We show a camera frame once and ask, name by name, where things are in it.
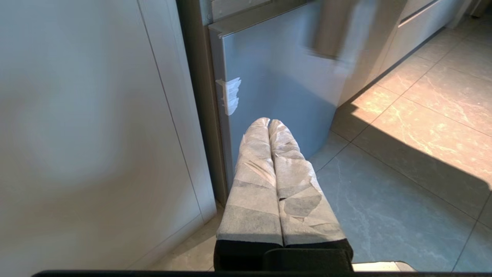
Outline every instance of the floor tile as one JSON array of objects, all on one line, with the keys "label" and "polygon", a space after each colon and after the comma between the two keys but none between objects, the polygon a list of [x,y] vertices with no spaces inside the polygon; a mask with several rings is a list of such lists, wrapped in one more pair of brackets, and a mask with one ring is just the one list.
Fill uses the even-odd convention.
[{"label": "floor tile", "polygon": [[492,25],[492,14],[483,14],[482,17],[478,19],[480,24]]},{"label": "floor tile", "polygon": [[373,85],[357,99],[337,109],[331,129],[344,139],[353,140],[398,97],[396,93]]},{"label": "floor tile", "polygon": [[208,271],[214,266],[215,233],[224,210],[217,205],[217,215],[198,232],[180,244],[150,270]]},{"label": "floor tile", "polygon": [[456,28],[444,28],[443,32],[464,38],[468,36],[479,24],[479,20],[468,17],[465,18]]},{"label": "floor tile", "polygon": [[492,47],[464,40],[439,62],[440,65],[492,81]]},{"label": "floor tile", "polygon": [[420,47],[420,49],[415,52],[415,55],[429,61],[438,62],[461,40],[461,37],[452,35],[447,32],[440,32],[438,35],[436,35],[430,41]]},{"label": "floor tile", "polygon": [[312,164],[314,171],[320,170],[327,164],[335,155],[340,152],[348,141],[334,132],[330,131],[325,145],[316,154],[311,156],[308,161]]},{"label": "floor tile", "polygon": [[485,204],[484,210],[478,218],[478,221],[482,222],[487,227],[492,228],[492,194]]},{"label": "floor tile", "polygon": [[354,263],[403,261],[418,271],[451,271],[475,223],[353,144],[317,177]]},{"label": "floor tile", "polygon": [[473,30],[467,37],[469,40],[474,40],[492,46],[492,25],[481,24]]},{"label": "floor tile", "polygon": [[492,136],[492,82],[434,66],[403,97]]},{"label": "floor tile", "polygon": [[474,218],[489,196],[492,138],[405,98],[354,144]]},{"label": "floor tile", "polygon": [[379,80],[377,84],[401,95],[433,65],[434,62],[412,55]]},{"label": "floor tile", "polygon": [[491,228],[477,223],[453,271],[492,272]]}]

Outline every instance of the refrigerator door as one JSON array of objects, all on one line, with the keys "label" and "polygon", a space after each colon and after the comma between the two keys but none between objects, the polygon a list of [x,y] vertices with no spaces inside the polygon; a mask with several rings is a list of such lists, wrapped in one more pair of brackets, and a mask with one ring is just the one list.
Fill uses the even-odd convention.
[{"label": "refrigerator door", "polygon": [[229,189],[241,138],[259,117],[285,123],[307,158],[328,136],[340,82],[329,74],[336,61],[307,47],[316,6],[271,5],[259,23],[240,14],[209,25]]},{"label": "refrigerator door", "polygon": [[241,138],[260,117],[288,126],[307,159],[323,146],[341,94],[379,67],[405,3],[275,1],[209,25],[228,189]]}]

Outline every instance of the grout line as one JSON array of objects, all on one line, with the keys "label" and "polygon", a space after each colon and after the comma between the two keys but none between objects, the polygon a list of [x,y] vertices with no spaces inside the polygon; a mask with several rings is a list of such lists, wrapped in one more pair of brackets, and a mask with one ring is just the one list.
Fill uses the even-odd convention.
[{"label": "grout line", "polygon": [[465,39],[467,36],[470,35],[470,34],[467,34],[465,36],[456,35],[456,34],[453,34],[453,33],[449,32],[449,31],[446,31],[447,29],[451,29],[451,28],[448,28],[448,27],[444,27],[444,28],[445,29],[443,29],[443,33],[448,34],[448,35],[451,35],[451,36],[454,36],[454,37],[457,37],[457,38],[459,38],[461,40]]},{"label": "grout line", "polygon": [[436,63],[435,61],[431,61],[431,60],[429,60],[429,59],[427,59],[427,58],[424,58],[424,57],[421,57],[421,56],[417,55],[417,52],[415,52],[415,56],[416,56],[416,57],[419,57],[419,58],[421,58],[421,59],[424,59],[424,60],[426,60],[426,61],[429,61],[429,62],[432,62],[432,63]]},{"label": "grout line", "polygon": [[333,132],[333,133],[335,133],[335,134],[337,134],[340,138],[342,138],[342,139],[344,139],[344,140],[346,140],[346,141],[350,142],[348,139],[344,138],[342,135],[340,135],[339,133],[335,132],[335,130],[332,130],[332,128],[331,128],[331,127],[330,127],[330,131],[331,131],[331,132]]},{"label": "grout line", "polygon": [[417,103],[417,102],[413,101],[412,99],[408,99],[407,97],[404,97],[404,98],[405,98],[405,99],[407,99],[408,101],[410,101],[410,102],[414,103],[414,104],[417,104],[417,105],[421,106],[422,108],[428,109],[428,110],[433,111],[433,112],[435,112],[435,113],[437,113],[437,114],[439,114],[439,115],[442,115],[442,116],[446,117],[447,119],[449,119],[449,120],[451,120],[451,121],[454,121],[454,122],[456,122],[456,123],[458,123],[458,124],[462,125],[463,127],[470,128],[470,129],[472,129],[472,130],[474,130],[474,131],[476,131],[476,132],[478,132],[478,133],[481,133],[481,134],[482,134],[482,135],[484,135],[484,136],[487,136],[487,137],[492,138],[492,136],[491,136],[491,135],[485,134],[484,132],[479,131],[479,130],[477,130],[477,129],[473,128],[473,127],[470,127],[470,126],[468,126],[468,125],[465,125],[465,124],[461,123],[460,121],[457,121],[457,120],[455,120],[455,119],[453,119],[453,118],[451,118],[451,117],[447,117],[446,115],[441,114],[440,112],[435,111],[435,110],[433,110],[433,109],[431,109],[431,108],[429,108],[429,107],[426,107],[426,106],[424,106],[424,105],[422,105],[422,104],[420,104],[420,103]]},{"label": "grout line", "polygon": [[463,40],[466,40],[468,42],[478,43],[479,45],[481,45],[481,46],[483,46],[485,48],[492,48],[492,44],[487,44],[486,42],[480,41],[480,40],[475,39],[475,38],[469,38],[470,35],[467,35]]},{"label": "grout line", "polygon": [[358,133],[358,134],[357,134],[357,135],[356,135],[356,136],[355,136],[355,137],[354,137],[354,138],[353,138],[350,142],[354,141],[354,140],[355,140],[358,136],[360,136],[360,134],[362,134],[362,132],[363,132],[365,129],[367,129],[369,126],[371,126],[371,125],[372,125],[372,123],[373,123],[374,121],[376,121],[376,119],[378,119],[378,118],[379,118],[379,117],[380,117],[380,116],[381,116],[384,112],[386,112],[386,110],[387,110],[387,109],[389,109],[389,108],[390,108],[390,107],[391,107],[391,106],[392,106],[392,105],[393,105],[393,104],[394,104],[394,103],[395,103],[398,99],[400,99],[400,98],[401,98],[401,97],[402,97],[402,96],[403,96],[403,95],[404,95],[404,94],[405,94],[405,93],[406,93],[409,89],[411,89],[411,88],[413,87],[413,85],[415,85],[418,81],[420,81],[420,79],[422,79],[422,77],[424,77],[424,76],[427,74],[427,72],[429,72],[432,68],[434,68],[434,67],[435,67],[435,65],[437,65],[437,62],[433,62],[433,63],[434,63],[434,65],[433,65],[431,68],[429,68],[429,69],[428,69],[428,70],[427,70],[427,71],[426,71],[426,72],[425,72],[422,76],[420,76],[420,78],[419,78],[418,80],[416,80],[416,81],[415,81],[415,82],[414,82],[411,86],[409,86],[409,87],[408,87],[408,88],[407,88],[404,92],[402,92],[402,94],[398,94],[398,93],[396,93],[396,92],[394,92],[394,91],[391,91],[391,90],[389,90],[389,89],[387,89],[387,88],[385,88],[385,87],[382,87],[382,88],[384,88],[384,89],[387,89],[388,91],[391,91],[391,92],[392,92],[392,93],[394,93],[394,94],[397,94],[397,95],[398,95],[398,97],[397,97],[397,98],[396,98],[393,102],[391,102],[391,104],[389,104],[389,105],[386,107],[386,109],[384,109],[384,111],[382,111],[382,113],[380,113],[380,114],[379,114],[376,118],[374,118],[374,120],[372,120],[372,121],[371,121],[371,122],[370,122],[370,123],[369,123],[369,124],[368,124],[368,125],[364,128],[364,129],[362,129],[362,131],[360,131],[360,133]]},{"label": "grout line", "polygon": [[439,33],[441,33],[443,28],[439,29],[438,31],[436,31],[435,33],[433,33],[432,35],[430,35],[430,36],[429,36],[427,39],[425,39],[422,43],[420,43],[419,45],[417,45],[417,47],[415,47],[413,50],[411,50],[411,51],[410,51],[410,52],[408,52],[406,55],[404,55],[401,59],[399,59],[398,61],[396,61],[396,62],[395,62],[392,66],[388,67],[388,68],[387,68],[384,72],[382,72],[382,73],[381,73],[379,76],[377,76],[374,80],[372,80],[371,82],[369,82],[369,83],[368,83],[365,87],[363,87],[363,88],[362,88],[359,92],[357,92],[354,96],[350,97],[347,101],[345,101],[345,103],[344,103],[343,105],[345,105],[345,104],[347,104],[347,103],[351,103],[351,102],[353,102],[353,101],[354,101],[354,100],[356,100],[358,97],[360,97],[360,95],[364,94],[364,93],[365,93],[368,89],[370,89],[370,88],[371,88],[372,86],[374,86],[374,85],[378,85],[378,86],[382,87],[381,85],[379,85],[379,84],[378,84],[378,82],[379,82],[380,80],[382,80],[383,78],[385,78],[385,77],[386,77],[389,73],[391,73],[393,70],[395,70],[395,69],[396,69],[398,66],[400,66],[403,62],[405,62],[408,58],[410,58],[410,57],[411,57],[411,56],[413,56],[415,53],[417,53],[417,51],[418,51],[420,48],[422,48],[425,44],[427,44],[427,43],[428,43],[429,41],[431,41],[434,37],[436,37]]},{"label": "grout line", "polygon": [[344,150],[348,145],[350,144],[350,142],[348,141],[347,145],[345,145],[342,149],[340,149],[340,151],[338,151],[327,163],[325,163],[325,165],[323,165],[320,169],[318,169],[315,173],[318,173],[318,171],[321,171],[323,168],[325,168],[325,166],[327,164],[329,164],[334,158],[336,158],[336,156],[338,156],[338,154],[340,154],[340,152],[342,152],[342,150]]},{"label": "grout line", "polygon": [[435,65],[439,64],[439,62],[440,62],[442,59],[444,59],[447,55],[449,55],[449,53],[451,53],[451,52],[452,52],[452,51],[453,51],[456,47],[458,47],[458,45],[460,45],[460,44],[461,44],[461,43],[462,43],[462,42],[466,39],[466,37],[468,37],[468,36],[469,36],[469,34],[468,34],[468,35],[466,35],[466,36],[464,36],[464,37],[454,36],[454,37],[459,38],[460,40],[458,40],[458,42],[456,43],[456,45],[455,45],[455,46],[453,46],[453,47],[451,47],[451,49],[449,49],[449,50],[448,50],[448,52],[446,52],[446,54],[444,54],[444,55],[443,55],[443,56],[442,56],[439,60],[437,60],[437,62],[435,62]]},{"label": "grout line", "polygon": [[439,65],[440,65],[440,66],[442,66],[442,67],[445,67],[445,68],[447,68],[447,69],[452,69],[452,70],[454,70],[454,71],[458,71],[459,73],[463,73],[463,74],[466,74],[466,75],[468,75],[468,76],[472,76],[472,77],[477,78],[477,79],[480,79],[480,80],[482,80],[482,81],[487,81],[487,82],[489,82],[489,83],[492,83],[492,81],[491,81],[491,80],[486,80],[486,79],[483,79],[483,78],[481,78],[481,77],[478,77],[478,76],[475,76],[475,75],[471,75],[471,74],[470,74],[470,73],[468,73],[468,72],[464,72],[464,71],[461,71],[461,70],[459,70],[459,69],[454,69],[454,68],[451,68],[451,67],[449,67],[449,66],[445,66],[445,65],[442,65],[442,64],[439,64]]},{"label": "grout line", "polygon": [[480,216],[482,215],[482,213],[484,212],[485,210],[485,205],[487,205],[487,202],[490,200],[490,197],[492,195],[492,192],[489,193],[489,197],[487,197],[487,200],[485,201],[485,204],[484,206],[482,207],[482,210],[480,211],[480,213],[478,214],[478,217],[477,217],[477,221],[475,221],[475,224],[473,225],[473,228],[471,228],[471,231],[470,231],[470,235],[468,235],[468,238],[466,239],[466,242],[464,243],[463,245],[463,249],[461,250],[460,252],[460,255],[458,256],[458,258],[456,259],[456,263],[455,265],[453,266],[453,269],[451,270],[451,272],[453,272],[456,268],[456,265],[458,264],[458,261],[460,260],[461,258],[461,255],[463,254],[463,251],[464,251],[464,248],[466,247],[466,245],[468,244],[468,241],[470,240],[470,237],[471,237],[471,234],[473,234],[473,230],[475,230],[475,227],[477,226],[477,224],[479,223],[478,221],[478,218],[480,218]]},{"label": "grout line", "polygon": [[457,210],[459,210],[460,212],[464,213],[465,215],[471,217],[472,219],[474,220],[478,220],[478,217],[475,218],[473,216],[471,216],[470,214],[468,214],[467,212],[461,210],[460,208],[456,207],[454,204],[452,203],[449,203],[447,200],[443,199],[442,197],[440,197],[439,195],[433,193],[432,191],[430,191],[428,188],[422,186],[421,184],[417,183],[416,181],[412,180],[410,177],[408,177],[407,175],[405,175],[404,173],[400,172],[398,169],[392,167],[391,165],[388,165],[387,163],[385,163],[384,161],[380,160],[378,157],[372,155],[371,153],[367,152],[365,149],[359,147],[358,145],[354,144],[354,143],[351,143],[352,145],[354,145],[355,147],[357,147],[358,149],[362,150],[363,152],[367,153],[369,156],[373,157],[374,159],[380,161],[381,163],[385,164],[386,166],[388,166],[389,168],[393,169],[394,171],[396,171],[398,174],[401,174],[402,176],[404,176],[405,178],[409,179],[410,181],[412,181],[414,184],[416,184],[417,186],[425,189],[426,191],[428,191],[429,193],[431,193],[432,195],[436,196],[437,198],[441,199],[442,201],[446,202],[447,204],[451,205],[452,207],[456,208]]}]

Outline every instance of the refrigerator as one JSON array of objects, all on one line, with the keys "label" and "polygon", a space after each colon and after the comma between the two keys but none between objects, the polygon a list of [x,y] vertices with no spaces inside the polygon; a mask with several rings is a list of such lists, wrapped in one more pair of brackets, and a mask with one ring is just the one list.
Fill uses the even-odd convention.
[{"label": "refrigerator", "polygon": [[274,0],[215,22],[209,1],[177,3],[214,194],[225,204],[249,125],[281,120],[309,159],[340,100],[380,66],[406,1]]}]

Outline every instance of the white cabinet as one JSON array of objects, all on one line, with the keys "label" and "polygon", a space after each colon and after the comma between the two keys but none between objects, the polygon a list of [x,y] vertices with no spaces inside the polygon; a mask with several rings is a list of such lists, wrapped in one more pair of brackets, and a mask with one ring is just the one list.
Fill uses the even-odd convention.
[{"label": "white cabinet", "polygon": [[[164,11],[177,16],[175,6]],[[206,162],[185,160],[190,140],[179,139],[194,120],[188,133],[199,134],[204,159],[196,111],[173,114],[175,126],[169,105],[183,103],[166,99],[193,100],[192,91],[161,83],[136,1],[2,1],[0,41],[4,276],[124,269],[186,224],[203,224],[202,206],[213,215]],[[171,46],[159,55],[184,55]],[[206,173],[201,184],[187,163]]]},{"label": "white cabinet", "polygon": [[[417,4],[425,6],[420,10]],[[459,8],[460,0],[438,0],[435,2],[427,0],[409,0],[397,23],[396,33],[391,42],[379,74],[383,73],[398,60],[412,51],[429,36],[441,29],[451,21]]]}]

